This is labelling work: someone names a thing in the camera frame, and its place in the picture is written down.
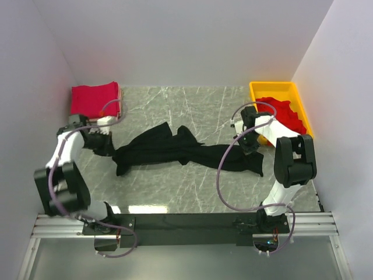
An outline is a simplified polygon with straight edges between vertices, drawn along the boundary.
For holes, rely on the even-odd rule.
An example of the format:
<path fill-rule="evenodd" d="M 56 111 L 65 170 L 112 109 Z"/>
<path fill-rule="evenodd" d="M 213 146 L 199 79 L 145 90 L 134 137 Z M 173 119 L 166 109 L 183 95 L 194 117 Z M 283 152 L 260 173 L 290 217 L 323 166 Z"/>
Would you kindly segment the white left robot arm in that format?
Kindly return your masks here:
<path fill-rule="evenodd" d="M 82 149 L 112 157 L 115 149 L 110 127 L 117 118 L 106 116 L 95 123 L 85 115 L 74 114 L 67 125 L 57 131 L 57 145 L 44 168 L 34 172 L 34 181 L 44 212 L 48 216 L 65 216 L 85 222 L 94 231 L 108 235 L 117 226 L 112 207 L 91 198 L 76 162 Z"/>

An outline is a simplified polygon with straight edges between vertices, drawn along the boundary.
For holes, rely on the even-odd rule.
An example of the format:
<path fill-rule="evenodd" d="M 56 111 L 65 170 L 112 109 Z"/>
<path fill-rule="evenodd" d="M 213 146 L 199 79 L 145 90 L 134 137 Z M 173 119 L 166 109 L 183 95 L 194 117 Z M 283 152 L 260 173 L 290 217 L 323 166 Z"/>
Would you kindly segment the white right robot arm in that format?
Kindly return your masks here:
<path fill-rule="evenodd" d="M 263 136 L 275 147 L 275 183 L 269 195 L 261 203 L 268 208 L 256 212 L 256 227 L 264 233 L 281 225 L 284 213 L 296 192 L 315 178 L 316 159 L 314 142 L 309 134 L 295 132 L 267 112 L 257 112 L 254 106 L 241 111 L 242 121 L 234 124 L 236 133 L 242 134 L 249 128 L 254 130 L 238 140 L 245 157 L 256 160 L 260 168 L 263 156 L 258 153 L 259 136 Z"/>

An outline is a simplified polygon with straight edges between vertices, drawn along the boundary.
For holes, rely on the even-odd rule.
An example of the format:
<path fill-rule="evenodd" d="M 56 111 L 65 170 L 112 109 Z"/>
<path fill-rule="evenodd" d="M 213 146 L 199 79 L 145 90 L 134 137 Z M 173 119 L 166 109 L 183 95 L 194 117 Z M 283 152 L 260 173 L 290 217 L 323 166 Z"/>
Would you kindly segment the black t shirt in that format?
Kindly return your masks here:
<path fill-rule="evenodd" d="M 206 146 L 199 143 L 184 125 L 173 135 L 169 124 L 164 122 L 118 148 L 112 160 L 117 165 L 117 176 L 123 176 L 133 166 L 168 162 L 179 162 L 183 166 L 194 162 L 217 169 L 227 149 L 227 144 Z"/>

